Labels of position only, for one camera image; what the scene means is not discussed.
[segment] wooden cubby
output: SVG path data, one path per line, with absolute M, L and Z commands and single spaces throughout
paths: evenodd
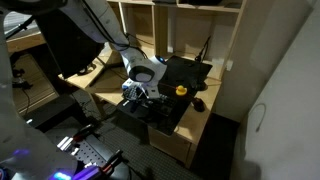
M 137 45 L 150 55 L 194 59 L 211 36 L 204 60 L 215 65 L 214 78 L 221 79 L 247 0 L 223 0 L 216 6 L 190 5 L 183 0 L 176 4 L 152 0 L 108 2 L 117 4 L 123 30 L 140 39 Z

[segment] black mat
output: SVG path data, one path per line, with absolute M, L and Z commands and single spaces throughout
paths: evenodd
M 169 97 L 177 99 L 177 104 L 173 108 L 169 117 L 162 116 L 139 106 L 134 113 L 130 112 L 133 103 L 123 106 L 127 100 L 123 100 L 117 108 L 134 119 L 141 120 L 148 126 L 161 131 L 164 134 L 171 135 L 179 123 L 182 115 L 188 108 L 192 98 L 197 93 L 194 84 L 204 81 L 211 69 L 211 65 L 200 64 L 195 61 L 172 56 L 167 61 L 167 70 L 159 82 L 159 92 Z M 175 94 L 175 87 L 183 85 L 188 88 L 188 94 L 180 97 Z

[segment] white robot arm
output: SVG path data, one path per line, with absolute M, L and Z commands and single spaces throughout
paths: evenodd
M 157 85 L 166 71 L 165 61 L 158 56 L 147 59 L 129 45 L 106 0 L 69 0 L 60 10 L 94 41 L 111 43 L 120 52 L 129 78 L 141 82 L 149 98 L 159 97 Z
M 18 172 L 16 178 L 21 180 L 48 179 L 57 170 L 72 175 L 77 168 L 76 159 L 57 150 L 16 112 L 4 37 L 3 22 L 10 11 L 41 15 L 57 8 L 96 42 L 113 44 L 122 55 L 129 78 L 142 83 L 150 98 L 159 96 L 157 84 L 166 70 L 162 58 L 154 56 L 149 60 L 129 46 L 105 0 L 0 0 L 0 165 Z

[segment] white wall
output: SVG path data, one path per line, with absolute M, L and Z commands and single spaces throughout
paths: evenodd
M 241 121 L 309 15 L 306 0 L 248 0 L 231 54 L 233 68 L 213 111 Z
M 241 130 L 232 179 L 320 179 L 320 2 Z

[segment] small yellow object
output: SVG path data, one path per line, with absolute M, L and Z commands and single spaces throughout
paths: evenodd
M 182 85 L 178 86 L 176 88 L 176 94 L 178 96 L 184 96 L 187 94 L 187 88 L 183 87 Z

